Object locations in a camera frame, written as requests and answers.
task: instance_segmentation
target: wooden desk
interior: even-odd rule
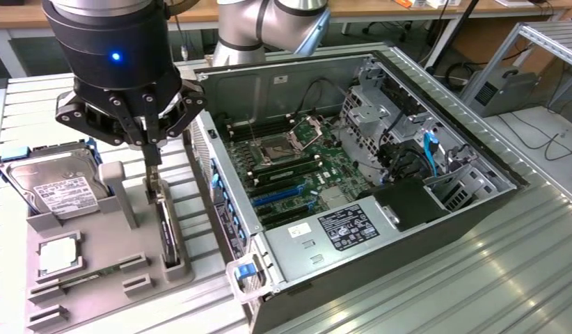
[[[555,8],[555,12],[564,9],[572,8],[572,0],[549,0],[552,7]],[[467,6],[469,5],[469,0],[463,0],[461,4],[457,7],[457,12],[463,13],[465,11]],[[479,4],[476,5],[476,9],[473,10],[475,14],[483,14],[483,13],[519,13],[524,11],[539,11],[540,8],[537,8],[535,5],[531,7],[505,7],[500,3],[497,3],[495,0],[480,0]]]
[[[460,35],[453,43],[453,48],[472,62],[487,62],[492,58],[500,44],[519,22],[537,22],[547,21],[548,19],[559,20],[565,12],[572,9],[572,0],[549,1],[555,11],[555,15],[551,18],[552,9],[548,8],[545,4],[543,5],[544,11],[541,11],[536,6],[529,8],[507,8],[495,0],[480,0],[473,14],[469,16],[469,20],[461,28]],[[461,3],[460,7],[459,11],[461,12],[467,5]],[[489,19],[479,19],[481,17],[491,17],[485,16],[487,13],[492,15],[492,17],[496,17],[493,21]],[[508,13],[524,13],[527,16],[524,17],[524,15],[520,15],[520,17],[515,17],[508,15]],[[520,42],[519,47],[523,48],[524,44],[525,42]],[[511,65],[513,61],[515,59],[507,60],[503,64]],[[540,57],[531,57],[524,63],[523,68],[540,73],[547,65],[548,58],[541,59]]]
[[[567,3],[571,4],[569,1],[572,0],[551,1],[555,6],[555,17],[560,17],[568,8]],[[443,18],[451,21],[427,64],[431,64],[437,57],[468,2],[469,0],[464,0],[461,6],[452,6],[445,9]],[[344,29],[347,24],[352,22],[431,20],[439,19],[441,13],[441,9],[431,7],[407,9],[391,0],[329,0],[329,8],[332,11],[331,23],[344,23]],[[505,8],[495,0],[480,0],[471,17],[527,16],[536,15],[539,10],[537,7]],[[217,28],[217,19],[219,5],[216,0],[200,0],[191,10],[179,15],[180,26],[185,31],[215,29]],[[176,30],[175,24],[169,24],[169,30]],[[48,36],[53,36],[53,32],[43,14],[41,0],[27,0],[24,6],[0,6],[0,58],[12,77],[25,77],[27,71],[9,41],[15,38]]]
[[[329,9],[333,17],[373,17],[384,15],[437,15],[440,10],[424,7],[407,9],[389,0],[331,0]],[[448,8],[445,13],[455,14]],[[216,0],[200,0],[187,11],[179,14],[179,22],[217,22],[219,4]],[[41,0],[28,0],[24,6],[0,6],[0,29],[48,28],[43,14]]]

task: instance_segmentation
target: blue led light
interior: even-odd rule
[[[115,62],[120,62],[120,61],[123,60],[121,54],[120,54],[119,52],[113,52],[113,53],[111,54],[111,59],[112,59],[112,61],[115,61]]]

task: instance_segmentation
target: metal rack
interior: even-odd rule
[[[481,74],[473,79],[476,82],[469,85],[461,93],[461,100],[467,105],[473,101],[487,82],[492,70],[501,62],[503,57],[515,45],[519,36],[527,38],[532,43],[539,45],[572,65],[572,21],[519,23],[507,36],[507,39],[499,47],[497,53],[493,55],[491,62],[481,71]],[[552,102],[556,101],[571,86],[572,78],[555,94]]]

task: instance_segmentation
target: power supply label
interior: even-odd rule
[[[35,192],[55,214],[65,214],[97,205],[85,177],[43,184],[35,187]]]
[[[379,236],[363,209],[356,204],[319,218],[335,249],[345,251]]]

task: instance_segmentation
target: robotic arm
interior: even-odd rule
[[[43,0],[43,9],[75,74],[56,120],[111,145],[140,148],[152,177],[157,146],[207,104],[172,62],[171,8],[161,0]]]
[[[157,206],[164,261],[179,259],[168,200],[157,173],[159,147],[177,137],[207,105],[196,81],[183,80],[169,53],[167,20],[197,0],[43,0],[75,74],[57,99],[56,121],[109,145],[128,143],[145,160],[148,199]],[[300,54],[325,33],[327,0],[219,0],[215,64],[264,60],[263,42]]]

